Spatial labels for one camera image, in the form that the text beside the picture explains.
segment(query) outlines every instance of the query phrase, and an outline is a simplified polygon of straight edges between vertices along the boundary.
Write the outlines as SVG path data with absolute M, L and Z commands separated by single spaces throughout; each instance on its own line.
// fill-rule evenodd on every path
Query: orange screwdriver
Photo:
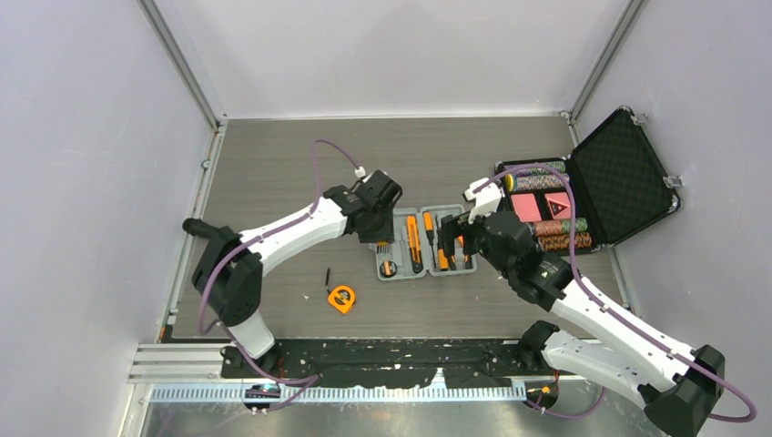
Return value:
M 434 257 L 434 223 L 432 222 L 432 214 L 428 212 L 423 213 L 423 227 L 426 229 L 426 238 L 429 240 L 429 246 L 432 250 L 432 266 L 437 270 L 437 258 Z

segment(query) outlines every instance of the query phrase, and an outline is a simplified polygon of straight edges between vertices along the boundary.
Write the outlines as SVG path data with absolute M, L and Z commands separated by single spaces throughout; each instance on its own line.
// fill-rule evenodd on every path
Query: white wall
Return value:
M 569 109 L 627 0 L 175 0 L 231 118 Z
M 115 435 L 208 126 L 135 1 L 4 1 L 0 41 L 0 435 Z
M 727 357 L 758 419 L 709 421 L 704 436 L 768 435 L 772 426 L 772 3 L 651 1 L 581 116 L 589 134 L 625 104 L 670 173 L 684 209 L 620 246 L 645 318 Z M 726 392 L 716 412 L 745 414 Z

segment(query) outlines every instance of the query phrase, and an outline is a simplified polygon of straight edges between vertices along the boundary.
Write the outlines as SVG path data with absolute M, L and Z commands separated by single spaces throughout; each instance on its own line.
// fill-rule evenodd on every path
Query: open case lid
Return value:
M 566 161 L 576 196 L 593 211 L 596 242 L 616 245 L 677 211 L 681 199 L 629 107 L 618 108 Z

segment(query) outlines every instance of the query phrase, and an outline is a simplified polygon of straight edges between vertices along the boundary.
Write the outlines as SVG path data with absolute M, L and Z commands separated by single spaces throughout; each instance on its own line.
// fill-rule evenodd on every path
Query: stack of poker chips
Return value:
M 563 177 L 566 181 L 570 180 L 569 176 L 565 173 L 563 173 Z M 563 181 L 555 175 L 518 176 L 517 178 L 513 178 L 512 175 L 507 175 L 504 178 L 504 185 L 508 192 L 516 193 L 518 191 L 562 188 Z
M 555 170 L 565 173 L 565 162 L 563 161 L 550 161 L 550 162 L 539 162 L 538 164 L 541 164 L 543 166 L 554 168 Z M 506 166 L 504 169 L 512 168 L 514 166 Z M 547 170 L 542 170 L 541 168 L 522 168 L 520 170 L 517 170 L 514 172 L 514 175 L 516 177 L 519 176 L 535 176 L 535 175 L 550 175 L 551 173 Z
M 561 235 L 567 234 L 571 231 L 571 220 L 547 220 L 536 221 L 531 223 L 531 229 L 536 237 L 544 237 L 548 235 Z M 576 219 L 576 232 L 587 231 L 587 219 Z
M 539 246 L 542 247 L 542 250 L 544 251 L 554 251 L 554 250 L 568 250 L 570 239 L 568 238 L 568 234 L 561 234 L 561 235 L 547 235 L 544 237 L 538 237 Z M 589 232 L 581 232 L 576 234 L 576 237 L 574 239 L 575 246 L 577 249 L 586 249 L 591 248 L 593 246 L 593 238 L 590 236 Z

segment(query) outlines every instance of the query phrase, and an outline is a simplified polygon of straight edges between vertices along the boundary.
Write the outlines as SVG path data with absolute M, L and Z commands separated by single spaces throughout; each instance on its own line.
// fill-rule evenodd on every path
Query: gray tool tray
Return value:
M 429 239 L 426 238 L 426 230 L 423 226 L 423 213 L 429 212 L 432 215 L 434 226 L 434 245 L 429 245 Z M 449 215 L 459 215 L 464 212 L 462 205 L 439 205 L 436 207 L 424 207 L 421 210 L 415 208 L 396 208 L 394 210 L 394 243 L 385 246 L 385 249 L 378 251 L 378 244 L 370 244 L 369 248 L 375 252 L 375 274 L 378 275 L 380 280 L 403 280 L 403 279 L 418 279 L 423 278 L 428 271 L 432 276 L 456 276 L 466 275 L 473 273 L 477 270 L 477 257 L 471 255 L 472 268 L 465 269 L 464 258 L 462 253 L 461 243 L 458 239 L 455 242 L 455 259 L 456 270 L 448 269 L 446 271 L 440 270 L 440 259 L 437 253 L 437 221 L 442 221 L 442 218 Z M 421 258 L 423 269 L 415 273 L 412 269 L 411 254 L 410 254 L 410 242 L 408 240 L 407 232 L 407 218 L 409 216 L 415 216 L 418 224 L 418 237 L 421 241 Z M 434 251 L 434 259 L 436 259 L 436 268 L 432 265 L 432 250 Z M 385 278 L 381 275 L 381 264 L 384 261 L 393 261 L 397 267 L 397 273 L 390 277 Z

